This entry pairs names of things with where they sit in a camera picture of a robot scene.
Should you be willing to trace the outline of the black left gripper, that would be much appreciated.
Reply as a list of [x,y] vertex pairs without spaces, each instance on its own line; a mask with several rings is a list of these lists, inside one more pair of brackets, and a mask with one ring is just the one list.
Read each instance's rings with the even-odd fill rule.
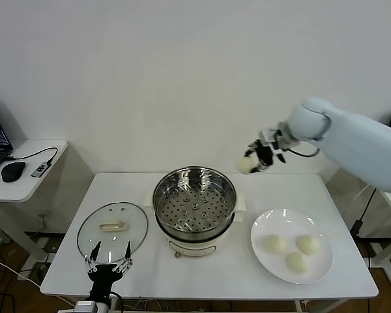
[[131,242],[128,242],[124,259],[116,266],[115,264],[96,265],[96,259],[100,250],[101,242],[91,250],[89,256],[85,257],[87,275],[93,282],[87,301],[109,302],[112,285],[120,280],[133,265]]

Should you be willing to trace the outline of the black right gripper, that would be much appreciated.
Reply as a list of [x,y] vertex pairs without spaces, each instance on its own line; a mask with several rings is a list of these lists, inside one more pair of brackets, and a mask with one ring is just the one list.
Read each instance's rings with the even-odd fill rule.
[[259,161],[251,170],[250,173],[259,173],[268,169],[269,166],[273,165],[273,152],[268,145],[262,145],[260,140],[255,140],[249,144],[248,149],[244,153],[244,157],[249,157],[253,153],[256,153]]

